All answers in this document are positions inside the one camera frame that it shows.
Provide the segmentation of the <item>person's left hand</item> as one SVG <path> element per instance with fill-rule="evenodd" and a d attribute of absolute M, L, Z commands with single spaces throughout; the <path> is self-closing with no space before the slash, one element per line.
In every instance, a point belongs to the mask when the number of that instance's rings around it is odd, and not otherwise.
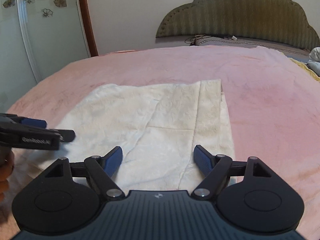
<path fill-rule="evenodd" d="M 0 202 L 5 199 L 5 193 L 9 190 L 8 178 L 11 176 L 15 165 L 15 156 L 12 151 L 6 156 L 0 171 Z"/>

